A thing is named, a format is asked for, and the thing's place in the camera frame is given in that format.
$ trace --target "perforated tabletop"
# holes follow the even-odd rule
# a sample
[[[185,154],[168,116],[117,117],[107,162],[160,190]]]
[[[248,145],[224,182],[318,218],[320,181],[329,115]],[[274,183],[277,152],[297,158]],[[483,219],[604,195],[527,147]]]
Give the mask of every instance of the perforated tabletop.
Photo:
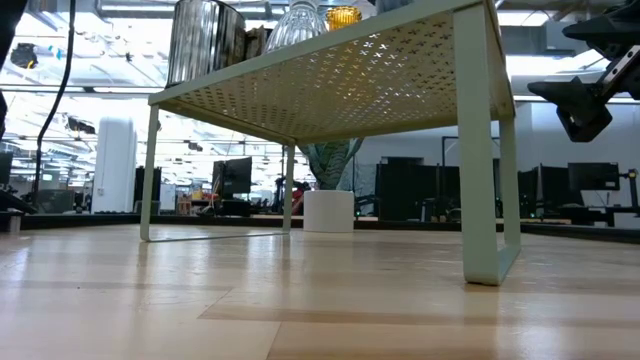
[[[149,98],[150,105],[283,144],[456,125],[453,14],[484,3],[491,110],[514,117],[495,7],[418,1]]]

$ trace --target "wall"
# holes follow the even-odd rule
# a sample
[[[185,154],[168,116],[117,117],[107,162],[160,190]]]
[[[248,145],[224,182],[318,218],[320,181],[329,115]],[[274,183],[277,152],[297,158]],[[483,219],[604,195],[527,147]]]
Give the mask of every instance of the wall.
[[[379,164],[382,157],[421,157],[425,165],[442,163],[442,137],[458,136],[456,126],[414,131],[409,133],[374,136],[365,139],[358,152],[359,164]],[[499,136],[498,123],[491,124],[491,136]],[[459,165],[459,147],[457,141],[448,140],[446,143],[446,164]],[[494,157],[500,157],[498,145],[493,147]]]
[[[535,103],[533,116],[533,154],[536,163],[547,166],[567,166],[569,162],[617,162],[621,172],[640,169],[640,113],[637,105],[610,105],[611,124],[590,143],[569,140],[556,115],[556,107],[549,103]],[[612,192],[608,205],[630,206],[628,180],[621,179],[621,190]],[[583,191],[585,205],[602,206],[607,192]],[[632,216],[619,216],[616,225],[640,226]]]
[[[617,162],[622,172],[640,169],[640,108],[637,105],[611,105],[612,123],[593,142],[572,143],[558,120],[556,108],[548,103],[519,103],[516,109],[518,169],[526,171],[540,163],[565,167],[569,162]],[[498,123],[492,123],[492,136],[499,136]],[[382,157],[421,157],[426,165],[441,160],[442,136],[457,136],[457,127],[391,134],[367,138],[356,155],[356,193],[368,195],[375,186],[375,164]],[[459,147],[447,143],[447,165],[459,165]],[[500,155],[494,146],[494,157]],[[342,189],[351,189],[351,164],[345,170]],[[602,206],[606,192],[583,192],[586,205]],[[627,180],[621,179],[621,191],[610,194],[609,205],[631,205]],[[640,227],[640,219],[616,216],[620,227]]]

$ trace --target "ceiling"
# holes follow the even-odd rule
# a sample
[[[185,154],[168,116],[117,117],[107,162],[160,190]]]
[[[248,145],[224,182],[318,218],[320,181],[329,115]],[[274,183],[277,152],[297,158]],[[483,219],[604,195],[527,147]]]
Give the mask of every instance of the ceiling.
[[[247,27],[274,27],[288,10],[287,0],[228,0],[247,19]],[[353,0],[322,0],[328,7],[350,5]],[[99,131],[100,119],[125,114],[134,119],[138,131],[138,164],[144,164],[148,107],[146,94],[164,88],[171,38],[172,6],[175,0],[78,0],[75,49],[67,95],[47,133],[46,150],[51,167],[65,165],[92,171],[96,135],[68,129],[69,118],[78,119]],[[507,0],[500,4],[501,25],[540,27],[557,13],[563,21],[597,13],[618,1]],[[6,61],[0,72],[0,87],[10,104],[7,134],[16,151],[24,154],[19,166],[33,169],[35,137],[53,103],[63,71],[67,45],[68,0],[33,0],[16,29],[18,43],[36,46],[38,64],[23,69]],[[593,52],[577,56],[509,56],[507,68],[514,89],[524,89],[521,75],[546,78],[598,75],[607,66]],[[165,181],[190,183],[211,177],[211,162],[223,158],[255,156],[254,177],[271,186],[281,172],[281,149],[277,144],[195,122],[172,114],[161,117],[157,165]],[[189,150],[185,141],[197,142],[202,151]],[[298,154],[296,178],[312,179],[306,160]]]

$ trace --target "table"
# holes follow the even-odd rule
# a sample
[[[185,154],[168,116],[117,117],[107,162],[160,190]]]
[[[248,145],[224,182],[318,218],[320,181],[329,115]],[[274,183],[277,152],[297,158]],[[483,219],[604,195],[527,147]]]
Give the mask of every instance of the table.
[[[561,217],[569,218],[571,225],[592,225],[594,222],[604,222],[611,228],[616,226],[616,214],[636,214],[636,217],[640,217],[640,209],[633,206],[561,206],[558,212]]]
[[[149,236],[159,110],[288,147],[459,126],[465,279],[499,285],[520,252],[515,107],[490,0],[418,1],[149,97],[141,237]],[[498,250],[490,122],[500,121],[507,246]]]

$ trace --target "wooden floor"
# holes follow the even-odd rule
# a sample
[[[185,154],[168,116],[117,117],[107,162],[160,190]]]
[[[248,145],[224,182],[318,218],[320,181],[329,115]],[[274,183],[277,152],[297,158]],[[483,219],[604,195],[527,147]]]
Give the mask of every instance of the wooden floor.
[[[156,236],[271,232],[162,226]],[[501,288],[460,234],[0,238],[0,359],[640,359],[640,246],[528,236]]]

